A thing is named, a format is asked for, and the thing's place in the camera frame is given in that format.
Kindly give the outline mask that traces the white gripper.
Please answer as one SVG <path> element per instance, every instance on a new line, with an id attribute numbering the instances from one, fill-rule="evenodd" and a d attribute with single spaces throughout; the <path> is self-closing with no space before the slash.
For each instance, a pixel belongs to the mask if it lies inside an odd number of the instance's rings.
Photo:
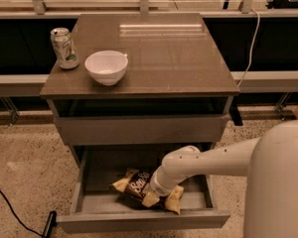
<path id="1" fill-rule="evenodd" d="M 178 185 L 181 181 L 181 177 L 169 174 L 163 166 L 160 166 L 150 179 L 150 188 L 154 192 L 147 192 L 142 199 L 142 204 L 145 207 L 151 207 L 159 202 L 159 196 L 169 194 L 165 198 L 164 206 L 167 210 L 179 214 L 181 212 L 181 197 L 184 193 L 184 188 Z"/>

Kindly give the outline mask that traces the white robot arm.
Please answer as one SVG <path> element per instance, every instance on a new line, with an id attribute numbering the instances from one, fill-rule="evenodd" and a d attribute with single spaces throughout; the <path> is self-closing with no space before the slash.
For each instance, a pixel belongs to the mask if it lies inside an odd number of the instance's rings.
<path id="1" fill-rule="evenodd" d="M 202 152 L 187 146 L 167 154 L 143 204 L 152 206 L 197 175 L 247 177 L 244 238 L 298 238 L 298 120 L 225 147 Z"/>

